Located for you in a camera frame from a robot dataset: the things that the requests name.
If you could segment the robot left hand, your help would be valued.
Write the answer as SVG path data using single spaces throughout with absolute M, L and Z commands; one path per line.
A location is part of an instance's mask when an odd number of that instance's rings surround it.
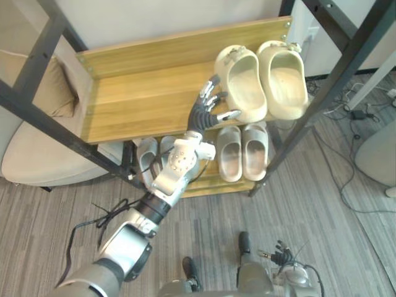
M 232 109 L 219 114 L 212 113 L 212 110 L 228 96 L 227 91 L 212 95 L 213 90 L 219 83 L 220 78 L 217 74 L 206 81 L 189 113 L 187 131 L 195 131 L 203 135 L 207 129 L 222 122 L 236 119 L 241 114 L 239 109 Z

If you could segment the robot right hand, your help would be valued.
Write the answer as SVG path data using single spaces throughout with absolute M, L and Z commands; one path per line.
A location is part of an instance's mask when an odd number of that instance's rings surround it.
M 294 259 L 291 249 L 282 240 L 277 241 L 274 253 L 258 250 L 258 255 L 272 261 L 274 264 L 280 267 L 287 263 L 293 262 Z

